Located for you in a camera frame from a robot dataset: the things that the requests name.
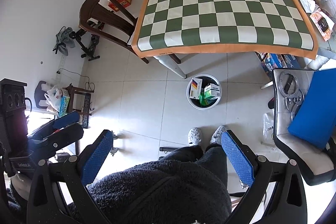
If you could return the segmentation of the green white medicine box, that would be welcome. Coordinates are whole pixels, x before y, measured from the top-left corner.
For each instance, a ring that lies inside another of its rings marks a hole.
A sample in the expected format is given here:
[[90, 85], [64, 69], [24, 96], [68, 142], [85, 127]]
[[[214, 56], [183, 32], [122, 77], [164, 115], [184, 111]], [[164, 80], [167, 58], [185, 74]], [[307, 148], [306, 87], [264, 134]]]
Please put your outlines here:
[[211, 102], [205, 98], [205, 93], [201, 92], [199, 95], [199, 102], [202, 107], [208, 106]]

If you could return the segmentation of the white round trash bin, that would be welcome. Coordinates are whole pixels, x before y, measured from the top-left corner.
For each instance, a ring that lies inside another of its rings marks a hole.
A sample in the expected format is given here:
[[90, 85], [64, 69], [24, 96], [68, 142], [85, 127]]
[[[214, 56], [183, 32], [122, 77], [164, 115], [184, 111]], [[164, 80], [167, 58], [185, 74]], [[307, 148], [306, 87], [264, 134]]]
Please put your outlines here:
[[197, 110], [211, 109], [221, 100], [221, 83], [212, 75], [197, 75], [188, 83], [186, 97], [190, 105]]

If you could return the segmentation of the dark wooden side stand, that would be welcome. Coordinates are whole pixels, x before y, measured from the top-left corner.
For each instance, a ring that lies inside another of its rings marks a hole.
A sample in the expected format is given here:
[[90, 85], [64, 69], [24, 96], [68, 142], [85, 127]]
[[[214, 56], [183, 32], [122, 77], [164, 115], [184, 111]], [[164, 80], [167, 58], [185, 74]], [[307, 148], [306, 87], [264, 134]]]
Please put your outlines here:
[[89, 127], [89, 118], [92, 115], [91, 110], [91, 96], [93, 90], [75, 87], [69, 84], [66, 91], [70, 96], [67, 106], [67, 112], [76, 111], [80, 115], [80, 122], [83, 128]]

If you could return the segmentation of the white plastic shopping bag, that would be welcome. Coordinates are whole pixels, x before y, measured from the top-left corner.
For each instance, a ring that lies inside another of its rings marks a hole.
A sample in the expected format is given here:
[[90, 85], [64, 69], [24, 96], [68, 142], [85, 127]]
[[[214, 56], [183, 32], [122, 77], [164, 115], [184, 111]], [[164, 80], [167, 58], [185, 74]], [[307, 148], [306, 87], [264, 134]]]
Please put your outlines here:
[[274, 110], [263, 114], [263, 140], [262, 143], [270, 147], [275, 147], [273, 140]]

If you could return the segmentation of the right grey fuzzy slipper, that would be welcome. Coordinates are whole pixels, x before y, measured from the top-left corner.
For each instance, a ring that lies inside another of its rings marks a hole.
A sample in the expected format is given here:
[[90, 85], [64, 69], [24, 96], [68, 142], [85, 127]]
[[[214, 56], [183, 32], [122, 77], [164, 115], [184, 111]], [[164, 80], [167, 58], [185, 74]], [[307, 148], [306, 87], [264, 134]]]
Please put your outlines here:
[[225, 133], [226, 131], [227, 130], [224, 125], [219, 126], [210, 139], [210, 145], [213, 144], [222, 145], [222, 134]]

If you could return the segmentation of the grey fuzzy slipper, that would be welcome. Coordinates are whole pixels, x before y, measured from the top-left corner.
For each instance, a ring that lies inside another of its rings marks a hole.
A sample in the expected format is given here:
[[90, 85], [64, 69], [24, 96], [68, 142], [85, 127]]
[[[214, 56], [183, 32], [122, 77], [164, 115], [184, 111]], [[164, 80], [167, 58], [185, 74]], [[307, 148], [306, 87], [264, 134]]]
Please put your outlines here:
[[226, 131], [227, 130], [224, 125], [219, 126], [210, 139], [210, 145], [213, 144], [222, 145], [222, 134], [225, 133]]
[[188, 144], [189, 146], [201, 145], [203, 140], [203, 133], [200, 128], [192, 128], [188, 132]]

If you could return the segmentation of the person's dark fleece legs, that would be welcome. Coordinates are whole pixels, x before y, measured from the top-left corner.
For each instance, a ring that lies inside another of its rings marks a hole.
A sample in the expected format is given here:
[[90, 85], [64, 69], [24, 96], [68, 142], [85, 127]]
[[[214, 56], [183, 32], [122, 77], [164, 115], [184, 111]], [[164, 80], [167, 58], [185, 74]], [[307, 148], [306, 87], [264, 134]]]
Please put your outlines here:
[[111, 223], [224, 223], [232, 212], [219, 144], [182, 147], [88, 187]]

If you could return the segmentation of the red black flip-flop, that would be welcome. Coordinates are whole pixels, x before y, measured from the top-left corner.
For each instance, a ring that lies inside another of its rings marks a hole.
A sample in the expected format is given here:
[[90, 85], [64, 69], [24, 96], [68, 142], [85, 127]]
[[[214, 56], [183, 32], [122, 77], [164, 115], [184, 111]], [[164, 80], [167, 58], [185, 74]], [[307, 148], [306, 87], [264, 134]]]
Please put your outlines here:
[[274, 98], [272, 98], [272, 99], [268, 102], [268, 108], [269, 108], [269, 109], [274, 109]]

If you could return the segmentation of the left grey fuzzy slipper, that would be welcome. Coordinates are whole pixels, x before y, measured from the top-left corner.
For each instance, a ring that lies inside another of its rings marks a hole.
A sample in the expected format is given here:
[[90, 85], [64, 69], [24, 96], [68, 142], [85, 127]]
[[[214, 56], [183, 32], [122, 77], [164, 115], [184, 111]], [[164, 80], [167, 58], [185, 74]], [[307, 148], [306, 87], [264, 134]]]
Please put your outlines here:
[[188, 144], [189, 146], [201, 145], [203, 140], [203, 133], [200, 128], [192, 128], [188, 132]]

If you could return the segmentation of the black exercise bike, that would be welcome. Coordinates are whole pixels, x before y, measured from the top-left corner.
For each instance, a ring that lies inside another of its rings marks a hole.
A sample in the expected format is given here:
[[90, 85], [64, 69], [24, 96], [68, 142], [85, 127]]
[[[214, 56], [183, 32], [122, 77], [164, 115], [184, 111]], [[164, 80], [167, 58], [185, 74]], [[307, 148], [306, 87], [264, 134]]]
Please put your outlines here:
[[96, 47], [98, 46], [100, 42], [100, 37], [95, 34], [92, 34], [90, 45], [89, 47], [86, 47], [81, 40], [81, 37], [84, 36], [85, 34], [86, 34], [86, 31], [80, 28], [80, 30], [78, 30], [77, 32], [72, 31], [70, 33], [70, 38], [76, 40], [77, 43], [80, 45], [81, 50], [84, 52], [81, 55], [82, 59], [85, 57], [89, 57], [88, 61], [99, 59], [100, 55], [95, 56], [94, 53], [95, 53]]

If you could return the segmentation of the black blue weight bench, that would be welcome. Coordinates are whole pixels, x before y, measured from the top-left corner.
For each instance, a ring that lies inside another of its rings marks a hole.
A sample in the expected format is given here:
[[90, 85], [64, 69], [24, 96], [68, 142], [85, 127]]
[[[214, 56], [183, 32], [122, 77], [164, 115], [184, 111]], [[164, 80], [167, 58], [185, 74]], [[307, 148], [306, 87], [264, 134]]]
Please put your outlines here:
[[175, 151], [176, 149], [178, 149], [178, 147], [159, 147], [159, 152], [167, 154]]

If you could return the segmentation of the green white carton box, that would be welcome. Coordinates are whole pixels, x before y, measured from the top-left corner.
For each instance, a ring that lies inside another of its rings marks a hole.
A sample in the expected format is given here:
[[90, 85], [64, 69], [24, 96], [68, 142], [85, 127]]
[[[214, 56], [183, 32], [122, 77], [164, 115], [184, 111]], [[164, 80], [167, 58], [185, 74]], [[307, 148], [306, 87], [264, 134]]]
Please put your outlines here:
[[221, 87], [216, 84], [208, 84], [204, 89], [204, 93], [207, 100], [215, 100], [221, 97]]

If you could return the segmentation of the blue toy blaster box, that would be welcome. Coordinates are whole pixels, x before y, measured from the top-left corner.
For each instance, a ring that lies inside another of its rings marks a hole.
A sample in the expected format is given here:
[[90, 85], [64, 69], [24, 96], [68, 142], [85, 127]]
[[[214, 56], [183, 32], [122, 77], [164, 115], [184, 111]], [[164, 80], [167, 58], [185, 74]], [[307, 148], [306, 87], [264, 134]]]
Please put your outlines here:
[[293, 55], [280, 55], [276, 53], [255, 52], [261, 62], [264, 72], [272, 79], [272, 70], [275, 68], [301, 69], [297, 59]]

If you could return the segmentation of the white box with flag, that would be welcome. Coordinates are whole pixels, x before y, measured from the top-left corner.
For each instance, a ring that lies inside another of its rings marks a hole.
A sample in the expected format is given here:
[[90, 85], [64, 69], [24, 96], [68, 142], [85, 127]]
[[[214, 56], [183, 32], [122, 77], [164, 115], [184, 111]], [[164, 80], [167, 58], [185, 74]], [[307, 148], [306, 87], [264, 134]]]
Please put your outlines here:
[[189, 98], [191, 99], [199, 99], [199, 96], [202, 91], [202, 79], [200, 78], [192, 78], [190, 82], [190, 91]]

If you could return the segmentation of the dark wooden chair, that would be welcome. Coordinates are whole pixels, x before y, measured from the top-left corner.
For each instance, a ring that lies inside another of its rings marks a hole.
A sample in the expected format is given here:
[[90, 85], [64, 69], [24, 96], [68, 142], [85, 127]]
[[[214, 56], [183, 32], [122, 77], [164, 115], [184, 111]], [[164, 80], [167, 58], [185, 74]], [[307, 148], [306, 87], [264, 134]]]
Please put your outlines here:
[[[131, 51], [145, 63], [147, 57], [165, 54], [166, 46], [182, 46], [183, 0], [145, 0], [135, 18], [117, 0], [85, 0], [80, 9], [80, 26]], [[95, 19], [129, 36], [123, 41], [88, 22]]]

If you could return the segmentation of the white table leg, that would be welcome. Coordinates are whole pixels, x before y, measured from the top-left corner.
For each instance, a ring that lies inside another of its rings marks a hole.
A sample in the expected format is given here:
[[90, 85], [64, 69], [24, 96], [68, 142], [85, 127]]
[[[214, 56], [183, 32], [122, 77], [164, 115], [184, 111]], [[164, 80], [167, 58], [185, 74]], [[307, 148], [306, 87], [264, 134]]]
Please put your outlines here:
[[187, 75], [180, 69], [178, 64], [169, 55], [160, 55], [154, 57], [164, 67], [178, 75], [182, 79], [186, 79]]

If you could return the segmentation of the orange snack package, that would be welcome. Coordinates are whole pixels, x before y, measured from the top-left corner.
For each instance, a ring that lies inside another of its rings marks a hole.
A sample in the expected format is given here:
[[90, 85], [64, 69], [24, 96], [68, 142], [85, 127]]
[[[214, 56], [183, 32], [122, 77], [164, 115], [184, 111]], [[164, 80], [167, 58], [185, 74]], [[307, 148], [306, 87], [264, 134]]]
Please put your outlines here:
[[311, 13], [310, 18], [319, 30], [319, 33], [323, 37], [324, 41], [328, 41], [331, 38], [331, 33], [333, 32], [334, 22], [320, 9]]

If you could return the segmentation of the green white checkered tablecloth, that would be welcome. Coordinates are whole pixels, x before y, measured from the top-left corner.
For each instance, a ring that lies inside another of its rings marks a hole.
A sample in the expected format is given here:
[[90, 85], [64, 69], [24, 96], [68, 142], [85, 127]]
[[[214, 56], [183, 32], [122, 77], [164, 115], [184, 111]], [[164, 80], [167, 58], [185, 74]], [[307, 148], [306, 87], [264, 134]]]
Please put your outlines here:
[[131, 46], [139, 57], [268, 52], [314, 58], [299, 0], [144, 0]]

